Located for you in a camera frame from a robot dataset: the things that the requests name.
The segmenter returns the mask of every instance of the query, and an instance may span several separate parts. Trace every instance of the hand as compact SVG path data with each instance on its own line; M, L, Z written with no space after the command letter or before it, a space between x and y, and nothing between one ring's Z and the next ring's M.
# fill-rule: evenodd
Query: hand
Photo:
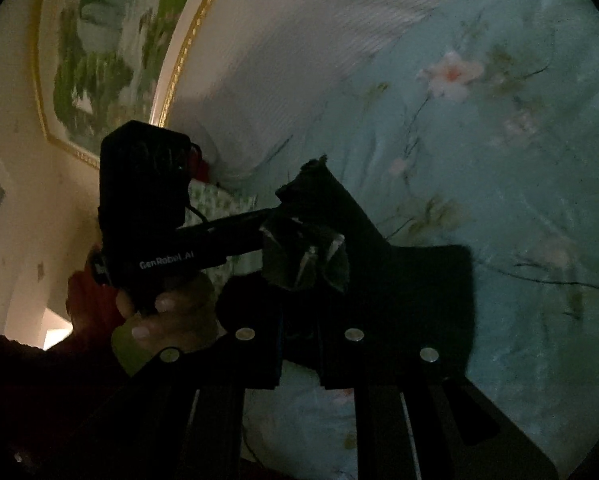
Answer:
M121 290L117 308L132 325L132 335L142 348L156 355L169 346L193 352L212 345L218 336L215 292L206 274L184 286L164 292L155 300L158 314L142 317L129 295Z
M84 269L74 272L68 279L66 311L73 331L49 350L80 353L109 347L113 330L124 323L115 308L116 295L115 288L97 285L87 259Z

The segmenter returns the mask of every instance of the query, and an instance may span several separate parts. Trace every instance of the black cable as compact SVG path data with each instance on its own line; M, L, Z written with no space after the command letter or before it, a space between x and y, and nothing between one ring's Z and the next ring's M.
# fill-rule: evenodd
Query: black cable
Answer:
M202 220L203 223L205 223L205 224L208 223L209 219L206 218L206 216L204 216L198 208L193 207L191 204L187 205L186 208L189 211L191 211L192 213L194 213L195 215L197 215Z

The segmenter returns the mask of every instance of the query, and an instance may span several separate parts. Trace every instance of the finger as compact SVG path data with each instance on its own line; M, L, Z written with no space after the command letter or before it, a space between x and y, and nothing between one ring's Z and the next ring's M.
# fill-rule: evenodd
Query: finger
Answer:
M148 329L151 335L166 336L171 333L195 332L204 327L209 320L215 320L212 306L200 308L193 313L163 312L156 316L149 316L139 323Z
M86 294L82 283L84 272L78 270L68 279L68 291L66 298L66 311L73 323L74 330L80 330L86 323Z
M188 316L188 319L183 320L182 315L179 315L179 327L186 326L188 330L160 330L155 329L150 321L136 317L131 320L134 324L132 335L138 345L151 352L159 351L174 342L185 342L186 345L182 349L194 348L200 342L215 341L218 334L217 320L212 312L206 313L204 316Z
M120 311L124 319L129 319L135 314L135 307L131 301L131 297L125 290L120 290L115 298L117 310Z
M206 274L200 273L192 282L163 292L155 300L158 312L194 312L214 299L214 288Z

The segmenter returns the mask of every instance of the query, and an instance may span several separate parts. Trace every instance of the floral pattern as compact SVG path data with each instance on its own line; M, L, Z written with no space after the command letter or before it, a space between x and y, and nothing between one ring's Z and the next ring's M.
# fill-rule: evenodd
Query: floral pattern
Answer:
M254 196L233 197L219 187L212 184L205 184L198 180L191 181L188 193L191 204L211 221L252 211L256 204L256 197ZM200 218L188 209L186 210L186 220L184 222L186 227L197 225L200 222L202 222ZM240 256L231 256L228 258L226 264L204 270L215 286L218 295L228 282L228 279L233 275L235 265L239 260Z
M452 101L468 97L468 83L481 77L484 66L477 61L464 61L455 52L446 54L440 62L422 69L418 79L428 79L428 90L434 97L444 96Z
M570 474L599 439L595 6L446 1L330 92L243 192L275 206L324 153L393 245L470 247L467 376Z

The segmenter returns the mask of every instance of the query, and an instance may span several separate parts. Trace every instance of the gold picture frame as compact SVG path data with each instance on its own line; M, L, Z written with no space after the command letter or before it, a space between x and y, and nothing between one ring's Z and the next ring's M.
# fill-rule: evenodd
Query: gold picture frame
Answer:
M154 115L156 109L154 97L155 88L158 84L157 79L167 77L168 86L165 98L163 98L160 103L159 117L152 121L160 126L166 124L168 113L174 95L176 94L182 67L188 58L190 47L199 33L200 25L204 21L205 16L208 14L210 7L215 0L201 0L193 19L188 25L188 31L186 32L184 41L181 46L179 46L177 56L175 57L174 62L172 61L172 69L166 71L163 69L166 69L167 67L162 67L162 63L166 57L166 51L177 47L177 45L170 45L170 40L177 22L180 20L179 12L181 12L188 0L178 0L177 6L179 6L179 12L171 12L170 14L162 11L163 0L159 1L160 11L155 12L155 15L153 15L152 12L153 8L150 7L140 16L138 33L136 36L139 37L142 35L143 28L147 29L145 36L148 36L151 31L154 32L155 30L160 33L160 36L158 40L155 40L155 44L157 45L156 48L154 48L152 43L148 44L148 40L142 44L141 49L137 44L134 45L135 54L138 56L140 51L142 54L141 68L145 69L147 67L146 60L148 59L148 62L151 63L150 66L152 71L148 73L148 76L146 73L136 75L135 71L131 71L131 77L135 79L135 88L139 87L144 89L142 94L132 94L131 91L131 97L132 99L135 99L135 101L131 100L132 105L134 105L131 109L131 113L129 113L129 107L126 104L120 104L122 99L119 99L122 90L127 88L127 86L131 86L131 84L122 86L122 83L129 81L130 75L127 70L128 67L124 66L126 58L122 55L118 56L117 50L102 53L102 51L106 50L107 44L110 46L115 43L115 40L118 38L113 38L112 41L109 37L110 34L107 36L106 34L102 34L99 28L94 28L113 28L108 23L101 25L100 23L97 23L97 20L119 20L119 12L112 18L109 15L102 13L102 9L106 10L110 8L110 5L108 5L107 1L102 3L100 0L35 1L32 19L33 30L31 34L31 52L33 85L42 131L45 138L51 144L70 153L93 168L99 169L97 150L99 150L101 137L115 129L116 126L125 123L130 119L150 121L151 112L153 111ZM84 16L86 11L90 11L92 15ZM72 21L66 19L67 13L72 15ZM59 23L60 18L63 19L62 25ZM62 28L65 23L70 23L70 25ZM91 37L88 38L91 52L85 52L86 49L80 45L82 43L80 41L82 38L80 33L84 34L84 32L83 30L77 32L77 27L79 25L82 25L83 30L87 30L91 34ZM123 27L120 30L121 35L125 30ZM70 36L70 34L72 34L72 38L76 39L74 43L77 47L73 50L71 50L72 44L65 39ZM126 44L128 44L129 39L125 38L125 40ZM45 55L44 58L40 58L40 43L45 44L45 52L52 52L54 53L53 56L49 54L48 56ZM77 57L74 53L75 50L80 51L80 56L77 60L75 59ZM64 61L60 62L59 60L62 59L60 53L62 52L66 54L66 57L64 58ZM121 82L118 81L120 73L123 73L126 76ZM62 79L63 74L69 74L69 76ZM112 86L114 88L112 91L110 91L110 88L106 87L106 77L108 74L111 75L111 80L113 81ZM62 86L61 84L64 84L65 80L68 81L68 84ZM86 88L88 84L86 81L88 80L91 84L89 89ZM102 88L104 88L103 91L99 91L99 83L101 82ZM70 93L68 91L62 92L65 89L70 89ZM64 122L58 118L58 111L61 112ZM75 127L75 129L69 130L67 128L67 121L68 126Z

